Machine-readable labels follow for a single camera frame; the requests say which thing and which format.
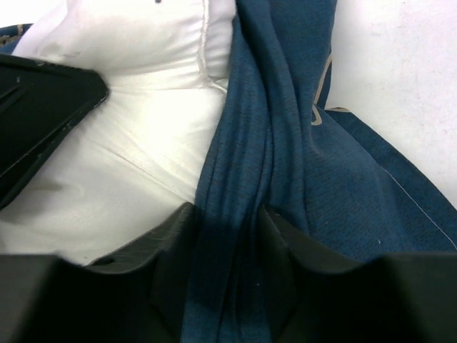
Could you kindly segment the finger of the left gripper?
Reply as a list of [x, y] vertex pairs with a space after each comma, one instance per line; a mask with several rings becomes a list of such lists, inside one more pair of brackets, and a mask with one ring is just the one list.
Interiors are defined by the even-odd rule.
[[1, 206], [109, 95], [95, 71], [1, 55]]

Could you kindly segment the blue patterned pillowcase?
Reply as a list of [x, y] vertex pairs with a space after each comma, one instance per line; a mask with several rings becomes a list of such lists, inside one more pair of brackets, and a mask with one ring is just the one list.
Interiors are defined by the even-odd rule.
[[[456, 255], [456, 209], [444, 195], [350, 111], [326, 108], [336, 2], [233, 2], [224, 107], [195, 198], [182, 203], [194, 208], [194, 238], [178, 342], [275, 342], [261, 207], [361, 264], [389, 253]], [[1, 55], [17, 56], [35, 23], [3, 28]], [[102, 258], [40, 254], [83, 267]]]

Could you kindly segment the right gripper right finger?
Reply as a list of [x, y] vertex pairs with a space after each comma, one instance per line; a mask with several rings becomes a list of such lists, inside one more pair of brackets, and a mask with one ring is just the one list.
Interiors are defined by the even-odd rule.
[[275, 342], [454, 342], [456, 255], [389, 253], [361, 264], [258, 211]]

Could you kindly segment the white pillow insert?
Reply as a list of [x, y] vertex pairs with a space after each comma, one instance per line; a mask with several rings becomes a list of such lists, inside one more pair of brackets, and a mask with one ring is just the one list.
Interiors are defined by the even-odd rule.
[[233, 1], [62, 1], [14, 50], [102, 75], [108, 99], [1, 211], [1, 251], [90, 264], [195, 198], [229, 81]]

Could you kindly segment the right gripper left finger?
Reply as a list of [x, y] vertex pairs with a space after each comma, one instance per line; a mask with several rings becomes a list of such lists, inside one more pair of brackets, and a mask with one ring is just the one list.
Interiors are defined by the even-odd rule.
[[178, 342], [194, 208], [83, 267], [56, 255], [1, 256], [3, 342]]

